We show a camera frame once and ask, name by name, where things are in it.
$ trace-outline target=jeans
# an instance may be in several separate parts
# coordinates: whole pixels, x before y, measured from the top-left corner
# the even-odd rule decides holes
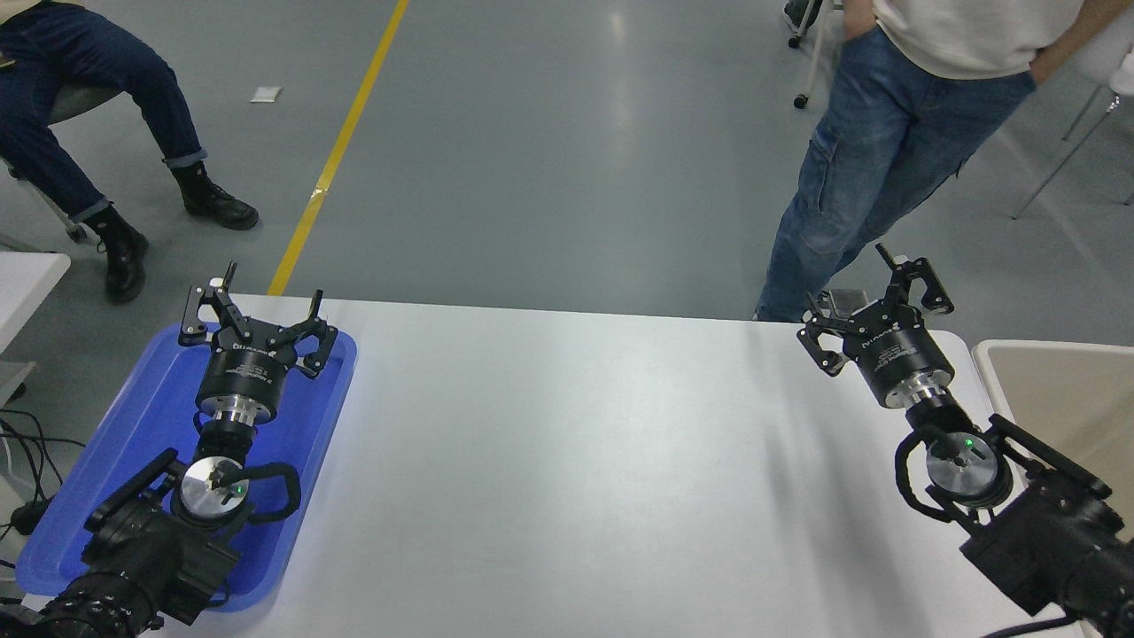
[[[798,323],[863,246],[925,201],[1035,90],[1030,73],[946,79],[875,26],[843,46],[827,112],[776,232],[755,318]]]
[[[0,69],[0,156],[71,220],[83,221],[110,202],[48,128],[65,83],[129,93],[169,168],[205,158],[172,69],[107,18],[76,5],[41,3],[0,25],[0,51],[16,60]]]

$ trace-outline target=white paper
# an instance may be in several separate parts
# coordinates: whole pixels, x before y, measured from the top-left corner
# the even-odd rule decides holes
[[[280,94],[281,86],[257,86],[256,94],[252,96],[249,102],[262,102],[271,103],[276,101],[276,97]]]

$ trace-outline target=epoxy floor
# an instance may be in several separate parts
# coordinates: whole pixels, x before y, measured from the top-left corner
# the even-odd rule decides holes
[[[746,321],[826,101],[821,74],[809,108],[792,104],[813,37],[786,46],[781,5],[409,0],[285,292]],[[263,221],[237,232],[189,218],[127,96],[59,125],[151,241],[145,290],[112,306],[94,243],[73,244],[0,179],[5,230],[73,258],[5,352],[40,366],[12,407],[83,441],[191,284],[237,260],[234,290],[268,290],[396,2],[87,6],[170,62],[211,175]],[[249,103],[266,85],[278,102]],[[953,295],[933,327],[970,346],[1134,346],[1131,109],[1009,218],[1077,138],[1060,139],[1092,87],[1063,69],[886,237],[928,256]],[[864,253],[832,284],[878,295],[887,280]],[[66,469],[76,451],[53,454]]]

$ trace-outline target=white plastic bin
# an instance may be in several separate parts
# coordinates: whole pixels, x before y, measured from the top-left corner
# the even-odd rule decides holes
[[[973,360],[992,408],[1114,488],[1134,536],[1134,348],[985,341]]]

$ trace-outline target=man's leg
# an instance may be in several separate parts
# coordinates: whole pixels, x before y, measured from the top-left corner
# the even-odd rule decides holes
[[[109,205],[48,128],[61,79],[17,28],[0,27],[0,50],[15,60],[0,69],[0,156],[74,221]]]
[[[15,63],[0,70],[0,155],[74,221],[88,224],[107,253],[107,296],[130,300],[142,291],[147,243],[118,215],[48,128],[61,78],[28,36],[41,7],[0,27],[0,48]]]
[[[1027,73],[996,79],[937,79],[920,104],[878,202],[838,267],[929,198],[1035,90]]]
[[[59,57],[74,77],[130,94],[164,154],[163,161],[181,189],[192,214],[209,216],[226,228],[256,224],[256,209],[212,182],[204,169],[188,104],[177,76],[153,49],[102,16],[71,5],[56,5],[37,23],[37,37]]]
[[[759,321],[799,322],[806,295],[827,284],[874,207],[909,125],[909,96],[932,77],[913,65],[896,73],[895,56],[905,60],[879,28],[845,44],[776,233]]]

